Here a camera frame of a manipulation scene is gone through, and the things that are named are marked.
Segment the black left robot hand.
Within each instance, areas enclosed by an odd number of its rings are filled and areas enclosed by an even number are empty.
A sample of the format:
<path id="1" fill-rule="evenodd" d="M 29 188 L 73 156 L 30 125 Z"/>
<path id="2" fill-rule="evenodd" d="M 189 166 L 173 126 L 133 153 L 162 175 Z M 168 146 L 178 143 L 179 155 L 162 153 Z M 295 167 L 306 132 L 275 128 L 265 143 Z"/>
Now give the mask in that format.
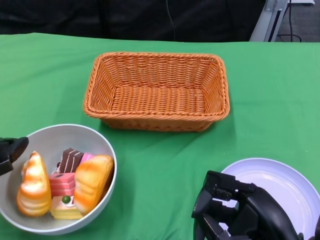
<path id="1" fill-rule="evenodd" d="M 24 153 L 29 144 L 27 137 L 0 138 L 0 175 L 11 172 L 13 163 Z"/>

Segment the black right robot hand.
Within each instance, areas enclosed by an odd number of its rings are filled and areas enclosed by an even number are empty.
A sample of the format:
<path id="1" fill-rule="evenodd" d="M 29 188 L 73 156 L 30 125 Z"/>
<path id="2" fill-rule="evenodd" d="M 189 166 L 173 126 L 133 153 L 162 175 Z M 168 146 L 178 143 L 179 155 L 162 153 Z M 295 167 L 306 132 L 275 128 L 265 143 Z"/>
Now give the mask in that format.
<path id="1" fill-rule="evenodd" d="M 209 170 L 191 217 L 195 240 L 302 240 L 280 204 L 263 188 Z"/>

